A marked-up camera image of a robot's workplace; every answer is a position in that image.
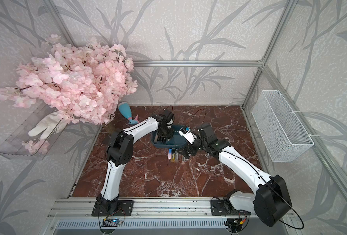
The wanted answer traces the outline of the silver grey lipstick tube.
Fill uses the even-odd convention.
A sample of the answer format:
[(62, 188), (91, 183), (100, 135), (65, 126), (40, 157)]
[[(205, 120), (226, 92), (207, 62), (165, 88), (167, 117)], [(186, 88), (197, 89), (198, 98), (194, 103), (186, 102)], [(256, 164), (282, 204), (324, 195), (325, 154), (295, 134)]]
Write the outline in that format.
[(176, 150), (176, 152), (175, 152), (175, 161), (176, 161), (176, 162), (179, 162), (179, 153), (178, 153), (177, 150)]

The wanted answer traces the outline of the teal plastic storage box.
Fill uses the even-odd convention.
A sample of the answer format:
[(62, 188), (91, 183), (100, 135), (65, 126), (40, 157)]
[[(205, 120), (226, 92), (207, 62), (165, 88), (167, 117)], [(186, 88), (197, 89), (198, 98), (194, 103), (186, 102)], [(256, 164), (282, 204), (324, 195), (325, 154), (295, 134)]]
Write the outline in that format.
[(188, 142), (187, 140), (179, 134), (179, 130), (181, 128), (185, 127), (184, 125), (178, 125), (174, 124), (171, 129), (174, 131), (173, 136), (171, 139), (166, 140), (165, 143), (160, 142), (159, 137), (156, 134), (156, 131), (153, 131), (151, 133), (151, 143), (156, 147), (156, 148), (167, 148), (167, 149), (180, 149), (184, 148)]

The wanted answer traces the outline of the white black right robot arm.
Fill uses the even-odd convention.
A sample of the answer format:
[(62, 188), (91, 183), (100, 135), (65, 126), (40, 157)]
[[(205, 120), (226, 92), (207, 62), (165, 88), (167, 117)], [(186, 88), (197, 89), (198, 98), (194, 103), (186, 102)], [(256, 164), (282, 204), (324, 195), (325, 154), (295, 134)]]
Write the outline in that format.
[(212, 137), (210, 142), (188, 132), (179, 133), (187, 141), (180, 149), (181, 155), (189, 158), (202, 150), (233, 170), (252, 190), (252, 193), (235, 192), (228, 198), (236, 210), (254, 212), (267, 226), (274, 226), (289, 210), (292, 201), (285, 180), (276, 175), (272, 177), (260, 170), (224, 139)]

